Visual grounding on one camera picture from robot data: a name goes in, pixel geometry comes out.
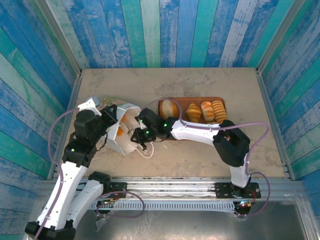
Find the wooden plank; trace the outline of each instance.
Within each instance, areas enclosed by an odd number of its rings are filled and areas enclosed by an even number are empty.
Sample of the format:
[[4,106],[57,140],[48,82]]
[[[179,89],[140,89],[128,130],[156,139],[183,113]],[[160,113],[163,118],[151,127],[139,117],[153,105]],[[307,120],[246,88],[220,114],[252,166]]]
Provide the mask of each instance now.
[[59,99],[62,106],[68,107],[69,98],[72,93],[72,89],[67,81],[59,72],[55,72],[51,68],[51,61],[43,61],[43,57],[40,57],[28,39],[21,32],[17,24],[10,17],[7,10],[0,2],[0,27],[16,45],[19,51],[23,54],[25,59],[31,64],[34,70],[39,74],[42,80],[52,90],[54,95]]
[[320,147],[320,125],[312,128],[286,149],[291,163]]
[[270,58],[269,62],[265,66],[265,69],[263,70],[262,76],[264,78],[268,75],[268,72],[269,72],[271,66],[274,64],[274,62],[277,59],[277,57],[279,56],[281,50],[284,48],[284,46],[286,45],[287,41],[291,37],[292,33],[294,32],[294,30],[296,29],[296,27],[300,23],[301,19],[305,15],[305,13],[308,10],[308,8],[309,8],[310,4],[312,3],[312,1],[313,0],[305,0],[303,5],[301,6],[299,12],[294,17],[292,23],[290,24],[289,28],[287,29],[287,31],[285,32],[283,38],[281,39],[281,42],[276,47],[276,50],[272,54],[272,57]]
[[278,27],[285,18],[290,6],[294,0],[279,1],[264,32],[260,38],[258,45],[250,59],[248,67],[256,68],[259,64],[260,59],[264,55],[269,43],[271,42],[273,36],[275,35]]
[[67,58],[64,50],[62,49],[62,47],[61,47],[58,39],[56,38],[54,32],[52,31],[51,27],[49,26],[45,16],[41,12],[38,4],[36,3],[36,0],[29,0],[29,2],[32,5],[32,8],[33,8],[34,12],[36,13],[36,15],[38,16],[39,20],[41,21],[41,24],[43,25],[45,31],[48,33],[49,37],[51,38],[51,41],[53,42],[53,44],[55,45],[56,49],[58,50],[60,56],[63,58],[63,61],[66,64],[66,66],[68,67],[68,69],[71,72],[72,76],[74,78],[76,78],[77,75],[75,73],[75,70],[71,66],[71,64],[69,62],[69,59]]
[[25,236],[24,234],[1,234],[1,239],[2,240],[23,240],[24,236]]
[[10,18],[14,20],[14,22],[18,25],[19,31],[16,32],[15,30],[11,29],[7,26],[8,19],[5,19],[5,27],[3,30],[14,31],[17,35],[19,41],[22,40],[21,32],[27,38],[29,43],[32,45],[35,52],[41,58],[41,60],[46,63],[48,68],[50,69],[51,73],[56,76],[56,79],[61,78],[64,81],[64,88],[67,88],[70,92],[72,91],[71,85],[68,83],[68,79],[64,76],[63,72],[61,72],[59,66],[55,62],[54,58],[51,56],[50,52],[48,51],[47,47],[43,43],[42,39],[38,36],[37,32],[34,30],[33,26],[30,24],[29,20],[26,18],[24,13],[20,10],[17,5],[16,1],[11,0],[2,0],[1,4],[6,8],[8,13],[10,14]]
[[310,47],[305,51],[295,66],[291,69],[282,84],[276,89],[270,97],[272,107],[275,109],[287,92],[296,84],[296,82],[305,74],[308,68],[320,56],[320,34],[313,41]]
[[0,157],[47,178],[51,163],[0,131]]
[[219,0],[213,22],[205,67],[219,67],[238,0]]
[[259,0],[252,15],[233,67],[246,67],[279,0]]
[[74,71],[70,71],[70,69],[67,67],[66,62],[63,60],[49,34],[46,32],[46,29],[42,25],[30,1],[16,0],[16,4],[24,14],[26,20],[29,21],[30,27],[33,27],[34,31],[39,36],[55,64],[58,66],[58,69],[60,69],[61,73],[63,74],[65,80],[71,87],[73,87],[76,80],[76,74]]
[[295,28],[289,40],[287,41],[287,43],[279,53],[277,59],[274,61],[268,74],[264,78],[266,87],[269,84],[271,84],[273,79],[278,75],[279,71],[282,69],[282,66],[286,62],[286,60],[287,59],[290,60],[289,58],[290,54],[292,53],[293,49],[297,46],[298,42],[301,40],[306,30],[310,27],[315,17],[319,14],[319,11],[320,11],[320,1],[314,0],[309,6],[308,10],[305,12],[298,26]]
[[190,60],[191,68],[203,68],[205,66],[210,36],[219,0],[199,0],[196,16],[192,53]]
[[308,196],[315,216],[320,216],[320,192]]
[[320,123],[320,101],[299,118],[282,134],[284,146],[287,148]]
[[[1,105],[0,116],[0,131],[34,151],[47,161],[50,161],[48,154],[48,142],[46,140]],[[55,152],[55,149],[52,146],[51,151],[52,154]]]
[[140,0],[121,0],[121,6],[132,66],[134,68],[146,68],[147,60]]
[[190,67],[199,0],[180,0],[176,42],[176,68]]
[[89,62],[90,68],[104,68],[104,61],[99,53],[95,35],[90,28],[90,23],[81,0],[61,1]]
[[1,209],[31,213],[37,194],[0,183]]
[[161,67],[160,10],[158,1],[140,0],[146,66]]
[[132,68],[124,14],[120,0],[102,0],[105,19],[119,68]]
[[52,13],[54,14],[55,20],[61,27],[64,37],[68,41],[80,69],[88,69],[89,63],[87,61],[86,55],[81,47],[81,44],[61,0],[46,0],[46,2],[48,3]]
[[0,209],[0,234],[14,234],[15,238],[10,238],[8,235],[4,235],[5,240],[22,239],[16,238],[19,234],[25,233],[26,223],[29,221],[30,213],[11,211],[6,209]]
[[[58,116],[44,103],[36,91],[21,77],[7,59],[0,54],[0,78],[14,90],[32,109],[34,109],[48,124],[52,125]],[[62,122],[56,125],[60,133]]]
[[281,69],[277,73],[277,75],[273,78],[272,82],[270,82],[266,89],[269,93],[269,97],[271,99],[273,95],[278,90],[279,86],[283,83],[286,77],[290,74],[292,69],[295,67],[300,58],[304,55],[304,53],[312,51],[317,51],[319,46],[317,45],[320,41],[320,15],[318,15],[308,29],[305,31],[304,35],[297,43],[294,49],[292,49],[291,54],[289,55],[287,61],[282,65]]
[[235,9],[228,37],[225,41],[219,67],[232,67],[243,42],[258,0],[239,0]]
[[85,15],[94,34],[104,68],[117,68],[118,63],[101,0],[82,0]]
[[0,53],[54,110],[57,116],[60,116],[66,111],[2,28],[0,28]]
[[302,178],[320,169],[320,147],[291,163],[295,179]]
[[313,62],[274,109],[277,121],[279,121],[299,98],[320,78],[319,68],[320,56]]
[[179,0],[160,0],[161,67],[176,66]]
[[[29,128],[39,134],[44,140],[47,140],[50,131],[48,123],[23,101],[4,81],[2,81],[1,78],[0,89],[0,104]],[[58,140],[59,135],[53,131],[51,145],[54,148],[57,147]]]
[[303,181],[305,191],[308,195],[320,193],[320,184],[316,184],[320,179],[320,170],[314,171],[299,180]]
[[0,157],[0,183],[36,194],[42,177]]

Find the orange tray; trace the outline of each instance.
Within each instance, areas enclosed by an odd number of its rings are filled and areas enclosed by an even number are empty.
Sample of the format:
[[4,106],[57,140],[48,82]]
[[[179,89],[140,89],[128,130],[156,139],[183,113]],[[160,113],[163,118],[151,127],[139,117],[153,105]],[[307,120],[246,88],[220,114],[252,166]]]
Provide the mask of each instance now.
[[[176,100],[180,104],[180,106],[182,108],[182,119],[185,121],[189,121],[186,110],[189,107],[190,103],[192,103],[192,102],[196,103],[197,106],[200,108],[203,101],[213,102],[213,101],[219,100],[222,102],[222,104],[225,108],[225,111],[227,111],[225,100],[223,100],[223,98],[218,97],[218,96],[211,96],[211,97],[168,97],[168,99]],[[159,107],[160,107],[161,102],[162,102],[162,100],[159,101],[159,103],[158,103],[158,114],[159,114]],[[199,119],[199,123],[201,123],[201,124],[207,123],[207,121],[204,119],[203,115],[201,115],[201,117]]]

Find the enclosure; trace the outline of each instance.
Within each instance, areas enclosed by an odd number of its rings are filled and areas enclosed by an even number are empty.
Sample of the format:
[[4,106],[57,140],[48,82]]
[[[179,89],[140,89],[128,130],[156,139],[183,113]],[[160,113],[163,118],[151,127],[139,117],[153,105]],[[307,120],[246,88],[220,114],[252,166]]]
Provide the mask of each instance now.
[[[171,216],[159,207],[138,221],[110,221],[112,231],[99,233],[88,211],[80,225],[93,227],[81,227],[75,239],[318,239],[319,13],[319,0],[0,0],[0,239],[27,239],[27,222],[37,219],[57,181],[50,128],[91,96],[140,108],[159,98],[220,97],[235,124],[270,124],[249,172],[268,177],[271,202],[257,216],[266,228],[183,207],[217,203],[208,189],[231,178],[217,151],[201,142],[155,142],[148,159],[104,147],[82,182],[99,171],[147,203],[181,205]],[[150,108],[158,113],[157,103]],[[57,161],[75,119],[69,114],[54,128]],[[265,132],[241,130],[251,147]],[[257,175],[252,181],[261,187],[256,211],[268,186]],[[217,219],[221,227],[210,228]]]

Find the black bracket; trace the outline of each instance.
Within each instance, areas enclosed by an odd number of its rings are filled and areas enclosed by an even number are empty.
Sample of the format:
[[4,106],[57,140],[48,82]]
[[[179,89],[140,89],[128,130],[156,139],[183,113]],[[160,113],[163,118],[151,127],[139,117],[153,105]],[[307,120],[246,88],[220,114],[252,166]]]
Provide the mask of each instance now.
[[214,184],[217,199],[260,199],[261,192],[258,183],[250,182],[245,188],[236,187],[231,182]]

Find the bread roll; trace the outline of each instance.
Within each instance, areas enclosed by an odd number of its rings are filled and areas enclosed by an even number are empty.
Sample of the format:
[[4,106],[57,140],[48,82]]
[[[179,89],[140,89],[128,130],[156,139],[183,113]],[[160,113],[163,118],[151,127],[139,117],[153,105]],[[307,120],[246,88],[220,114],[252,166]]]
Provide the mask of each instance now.
[[215,113],[212,108],[212,103],[210,101],[204,101],[201,104],[201,110],[204,120],[211,122],[215,119]]
[[170,100],[163,100],[159,107],[160,116],[166,120],[168,117],[179,117],[179,109],[175,102]]
[[214,111],[215,120],[219,124],[221,124],[224,120],[228,119],[225,106],[221,101],[219,100],[213,101],[212,108]]
[[189,107],[186,110],[186,114],[190,122],[198,123],[201,117],[201,108],[197,106],[194,102],[190,103]]

